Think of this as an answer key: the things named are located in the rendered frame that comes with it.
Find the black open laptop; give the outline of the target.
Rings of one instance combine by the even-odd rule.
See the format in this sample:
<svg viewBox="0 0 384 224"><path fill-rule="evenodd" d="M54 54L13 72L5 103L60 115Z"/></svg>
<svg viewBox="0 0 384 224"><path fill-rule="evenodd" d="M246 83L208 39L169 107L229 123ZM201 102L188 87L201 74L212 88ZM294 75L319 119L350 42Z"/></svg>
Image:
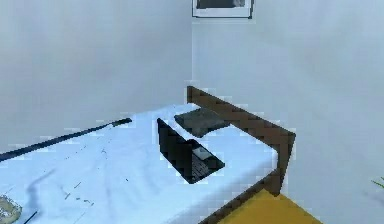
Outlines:
<svg viewBox="0 0 384 224"><path fill-rule="evenodd" d="M158 118L160 153L189 184L195 184L225 167L225 163L194 139L184 139Z"/></svg>

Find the grey pillow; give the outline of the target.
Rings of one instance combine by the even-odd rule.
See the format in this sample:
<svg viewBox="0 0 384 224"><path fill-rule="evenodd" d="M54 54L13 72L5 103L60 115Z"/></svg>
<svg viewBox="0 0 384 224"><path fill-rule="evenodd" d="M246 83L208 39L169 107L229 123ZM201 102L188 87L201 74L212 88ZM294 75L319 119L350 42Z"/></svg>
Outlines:
<svg viewBox="0 0 384 224"><path fill-rule="evenodd" d="M174 119L184 130L198 138L230 125L216 112L206 108L175 115Z"/></svg>

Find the brown bed with white sheet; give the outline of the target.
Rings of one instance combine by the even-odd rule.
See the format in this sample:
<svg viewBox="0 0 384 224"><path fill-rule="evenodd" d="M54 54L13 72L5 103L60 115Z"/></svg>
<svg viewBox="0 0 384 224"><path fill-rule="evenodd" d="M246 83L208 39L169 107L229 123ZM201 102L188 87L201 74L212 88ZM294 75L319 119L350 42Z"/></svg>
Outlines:
<svg viewBox="0 0 384 224"><path fill-rule="evenodd" d="M202 138L174 119L199 108L230 125ZM13 224L219 224L261 190L279 195L293 132L193 86L187 101L0 162L0 196L22 207ZM225 163L189 184L160 153L157 119Z"/></svg>

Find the black framed wall picture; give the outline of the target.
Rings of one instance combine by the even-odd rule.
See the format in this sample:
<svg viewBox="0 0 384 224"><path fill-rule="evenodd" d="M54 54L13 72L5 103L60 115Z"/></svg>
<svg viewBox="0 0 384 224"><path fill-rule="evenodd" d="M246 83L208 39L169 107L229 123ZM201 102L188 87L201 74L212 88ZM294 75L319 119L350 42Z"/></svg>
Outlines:
<svg viewBox="0 0 384 224"><path fill-rule="evenodd" d="M255 0L192 0L195 18L252 18Z"/></svg>

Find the pale grey round object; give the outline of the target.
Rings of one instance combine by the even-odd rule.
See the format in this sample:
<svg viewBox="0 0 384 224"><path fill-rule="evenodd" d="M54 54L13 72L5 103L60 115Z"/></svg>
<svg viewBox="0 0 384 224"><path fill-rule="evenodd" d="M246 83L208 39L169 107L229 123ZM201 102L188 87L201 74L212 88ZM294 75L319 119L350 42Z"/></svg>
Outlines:
<svg viewBox="0 0 384 224"><path fill-rule="evenodd" d="M22 213L22 207L5 195L0 196L0 224L13 224Z"/></svg>

